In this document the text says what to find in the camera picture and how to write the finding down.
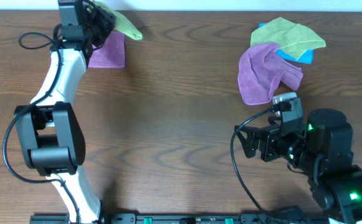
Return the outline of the light green microfiber cloth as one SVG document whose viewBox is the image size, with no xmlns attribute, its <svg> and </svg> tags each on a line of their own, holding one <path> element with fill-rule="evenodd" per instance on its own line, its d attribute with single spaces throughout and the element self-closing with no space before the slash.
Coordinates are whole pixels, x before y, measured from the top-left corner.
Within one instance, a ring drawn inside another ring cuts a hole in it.
<svg viewBox="0 0 362 224">
<path fill-rule="evenodd" d="M 114 16 L 115 25 L 113 31 L 120 32 L 125 34 L 133 40 L 142 40 L 143 34 L 128 20 L 123 14 L 118 11 L 113 10 L 110 6 L 106 5 L 104 2 L 92 0 L 96 5 L 104 9 L 109 13 L 110 16 Z"/>
</svg>

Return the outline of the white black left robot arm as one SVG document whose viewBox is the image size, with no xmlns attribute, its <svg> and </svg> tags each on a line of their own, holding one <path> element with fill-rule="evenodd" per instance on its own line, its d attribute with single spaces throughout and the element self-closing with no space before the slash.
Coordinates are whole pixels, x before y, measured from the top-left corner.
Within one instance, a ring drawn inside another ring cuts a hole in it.
<svg viewBox="0 0 362 224">
<path fill-rule="evenodd" d="M 59 1 L 61 23 L 48 38 L 50 67 L 38 94 L 14 112 L 2 144 L 9 165 L 7 142 L 13 128 L 26 166 L 35 169 L 62 197 L 69 214 L 62 219 L 32 218 L 39 223 L 103 223 L 100 199 L 85 174 L 85 139 L 72 108 L 80 80 L 93 53 L 115 26 L 115 16 L 95 1 Z"/>
</svg>

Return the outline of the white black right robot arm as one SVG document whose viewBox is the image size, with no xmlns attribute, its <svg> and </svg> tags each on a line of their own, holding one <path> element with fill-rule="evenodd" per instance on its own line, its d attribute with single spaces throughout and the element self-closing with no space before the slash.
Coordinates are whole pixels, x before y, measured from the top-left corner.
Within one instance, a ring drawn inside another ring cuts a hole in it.
<svg viewBox="0 0 362 224">
<path fill-rule="evenodd" d="M 270 162 L 283 157 L 290 166 L 308 178 L 312 197 L 330 219 L 342 223 L 362 221 L 362 169 L 353 164 L 353 129 L 338 110 L 317 109 L 303 123 L 301 109 L 273 106 L 269 125 L 234 128 L 232 139 L 239 139 L 245 156 Z"/>
</svg>

